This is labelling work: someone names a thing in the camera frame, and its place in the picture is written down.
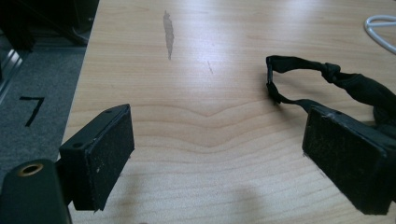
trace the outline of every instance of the scratch on table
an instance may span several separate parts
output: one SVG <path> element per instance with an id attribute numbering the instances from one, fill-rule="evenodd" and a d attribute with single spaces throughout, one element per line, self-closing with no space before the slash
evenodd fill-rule
<path id="1" fill-rule="evenodd" d="M 213 70 L 212 70 L 212 66 L 210 65 L 210 62 L 209 61 L 207 61 L 207 65 L 209 66 L 209 69 L 210 69 L 210 73 L 213 75 Z"/>
<path id="2" fill-rule="evenodd" d="M 165 15 L 163 15 L 163 28 L 165 29 L 165 40 L 166 40 L 166 47 L 168 48 L 168 59 L 171 60 L 172 57 L 172 49 L 173 49 L 173 42 L 175 36 L 173 34 L 173 25 L 172 21 L 169 19 L 171 15 L 165 11 Z"/>

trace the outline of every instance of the black velcro pad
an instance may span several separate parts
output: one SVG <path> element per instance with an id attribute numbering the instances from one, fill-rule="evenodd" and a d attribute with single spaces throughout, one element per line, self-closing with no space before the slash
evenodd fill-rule
<path id="1" fill-rule="evenodd" d="M 396 140 L 325 106 L 312 106 L 304 153 L 357 209 L 385 215 L 396 192 Z"/>

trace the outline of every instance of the knotted strap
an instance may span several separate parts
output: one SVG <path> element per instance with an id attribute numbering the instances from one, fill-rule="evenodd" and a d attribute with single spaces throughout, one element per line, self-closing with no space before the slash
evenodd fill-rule
<path id="1" fill-rule="evenodd" d="M 281 95 L 273 82 L 273 71 L 285 73 L 295 69 L 311 69 L 321 72 L 327 82 L 346 90 L 356 101 L 372 105 L 377 129 L 396 138 L 396 95 L 377 81 L 362 74 L 341 73 L 341 67 L 332 63 L 311 62 L 297 57 L 270 56 L 266 58 L 268 68 L 267 88 L 269 95 L 278 104 L 292 104 L 301 106 L 306 112 L 318 102 L 302 99 L 290 100 Z"/>

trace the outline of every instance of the brass grommet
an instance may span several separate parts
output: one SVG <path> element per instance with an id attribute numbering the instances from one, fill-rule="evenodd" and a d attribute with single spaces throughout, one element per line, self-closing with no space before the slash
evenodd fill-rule
<path id="1" fill-rule="evenodd" d="M 44 165 L 42 163 L 33 163 L 24 166 L 18 172 L 18 176 L 26 177 L 29 175 L 35 175 L 43 169 Z"/>

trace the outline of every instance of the wooden table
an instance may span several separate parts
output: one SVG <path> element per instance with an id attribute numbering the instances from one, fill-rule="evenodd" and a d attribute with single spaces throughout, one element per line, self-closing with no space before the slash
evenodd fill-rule
<path id="1" fill-rule="evenodd" d="M 390 0 L 102 0 L 64 139 L 130 104 L 135 151 L 105 211 L 71 205 L 74 222 L 394 223 L 394 203 L 363 215 L 303 155 L 306 114 L 273 105 L 265 57 L 337 63 L 396 91 L 396 56 L 363 29 L 395 13 Z M 394 29 L 383 34 L 396 43 Z M 291 99 L 373 120 L 317 72 L 275 81 Z"/>

